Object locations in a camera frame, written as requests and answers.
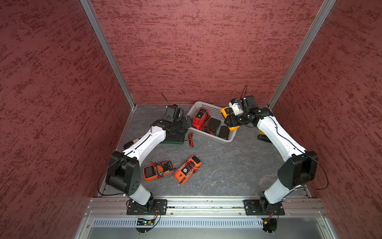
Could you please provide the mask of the green multimeter with leads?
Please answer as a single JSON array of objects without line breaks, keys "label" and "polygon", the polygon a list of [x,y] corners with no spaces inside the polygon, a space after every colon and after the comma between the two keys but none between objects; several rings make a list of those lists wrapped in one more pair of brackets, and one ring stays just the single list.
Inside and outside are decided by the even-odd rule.
[{"label": "green multimeter with leads", "polygon": [[204,126],[204,132],[214,135],[217,135],[217,131],[220,127],[221,121],[218,119],[210,118],[208,123]]}]

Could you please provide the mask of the black multimeter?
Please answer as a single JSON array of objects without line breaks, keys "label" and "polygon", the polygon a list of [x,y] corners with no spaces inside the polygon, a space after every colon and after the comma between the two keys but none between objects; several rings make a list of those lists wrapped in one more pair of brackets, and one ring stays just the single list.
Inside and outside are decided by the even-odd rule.
[{"label": "black multimeter", "polygon": [[220,128],[220,132],[219,132],[218,137],[221,138],[221,139],[224,139],[224,140],[228,140],[229,134],[230,134],[229,127],[223,125]]}]

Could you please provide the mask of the yellow multimeter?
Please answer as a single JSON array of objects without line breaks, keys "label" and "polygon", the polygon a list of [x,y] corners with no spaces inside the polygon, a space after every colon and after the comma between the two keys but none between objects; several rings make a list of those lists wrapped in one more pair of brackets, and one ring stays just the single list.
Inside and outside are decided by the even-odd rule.
[{"label": "yellow multimeter", "polygon": [[221,113],[224,117],[224,123],[230,131],[235,131],[240,128],[240,125],[237,122],[236,115],[231,107],[222,108]]}]

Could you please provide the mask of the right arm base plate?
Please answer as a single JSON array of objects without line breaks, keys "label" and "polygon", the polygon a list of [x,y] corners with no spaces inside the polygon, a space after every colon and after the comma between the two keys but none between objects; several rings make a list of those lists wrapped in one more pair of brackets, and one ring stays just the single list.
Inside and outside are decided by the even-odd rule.
[{"label": "right arm base plate", "polygon": [[270,204],[265,198],[259,200],[243,200],[247,216],[284,216],[285,211],[281,202]]}]

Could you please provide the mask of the bright red multimeter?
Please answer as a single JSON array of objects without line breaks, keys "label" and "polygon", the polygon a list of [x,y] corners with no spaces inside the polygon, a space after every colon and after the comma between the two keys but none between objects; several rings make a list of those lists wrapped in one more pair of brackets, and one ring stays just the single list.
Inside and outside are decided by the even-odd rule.
[{"label": "bright red multimeter", "polygon": [[192,127],[198,130],[204,128],[210,121],[211,116],[208,109],[200,108],[196,116],[192,119]]}]

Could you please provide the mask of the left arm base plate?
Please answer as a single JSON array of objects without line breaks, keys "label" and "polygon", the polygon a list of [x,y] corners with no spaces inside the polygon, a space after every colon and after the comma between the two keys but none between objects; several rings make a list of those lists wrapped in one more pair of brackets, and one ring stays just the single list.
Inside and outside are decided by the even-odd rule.
[{"label": "left arm base plate", "polygon": [[136,201],[128,201],[126,203],[127,215],[142,215],[142,216],[156,216],[166,215],[168,200],[166,199],[150,199],[146,205],[141,205]]}]

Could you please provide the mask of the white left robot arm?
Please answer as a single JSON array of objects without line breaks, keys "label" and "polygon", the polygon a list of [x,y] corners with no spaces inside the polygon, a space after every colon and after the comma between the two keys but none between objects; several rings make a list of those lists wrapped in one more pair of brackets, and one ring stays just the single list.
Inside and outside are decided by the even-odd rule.
[{"label": "white left robot arm", "polygon": [[167,136],[184,136],[192,126],[190,116],[178,105],[167,105],[162,119],[150,125],[148,132],[122,152],[115,151],[106,170],[105,183],[126,194],[142,206],[152,205],[152,193],[141,184],[140,166],[151,151]]}]

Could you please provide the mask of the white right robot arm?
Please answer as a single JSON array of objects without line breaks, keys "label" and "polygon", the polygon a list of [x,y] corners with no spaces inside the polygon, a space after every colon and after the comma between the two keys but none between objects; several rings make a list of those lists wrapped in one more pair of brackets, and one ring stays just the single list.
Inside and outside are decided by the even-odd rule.
[{"label": "white right robot arm", "polygon": [[232,99],[221,113],[231,131],[248,124],[259,129],[284,161],[278,170],[277,180],[262,193],[260,205],[263,208],[282,202],[292,191],[315,179],[318,155],[298,144],[282,128],[272,111],[267,107],[260,108],[253,96]]}]

